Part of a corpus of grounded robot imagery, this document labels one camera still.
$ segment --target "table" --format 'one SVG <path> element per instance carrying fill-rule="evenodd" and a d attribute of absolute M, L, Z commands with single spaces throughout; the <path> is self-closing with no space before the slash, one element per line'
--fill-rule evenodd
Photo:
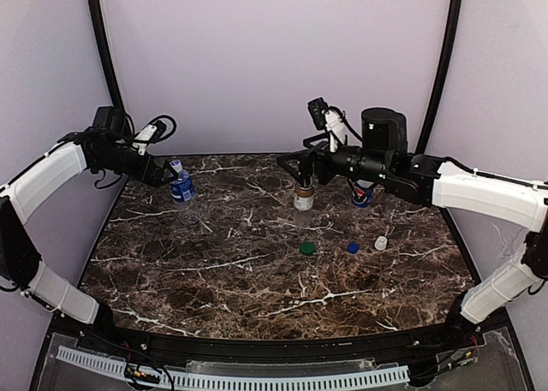
<path fill-rule="evenodd" d="M 295 182 L 276 155 L 181 159 L 202 222 L 178 221 L 168 187 L 129 181 L 86 269 L 81 289 L 108 303 L 119 326 L 246 340 L 376 334 L 441 323 L 473 285 L 436 208 L 381 190 L 354 209 L 336 178 L 317 187 L 311 226 L 297 228 Z M 303 241 L 314 256 L 300 254 Z"/>

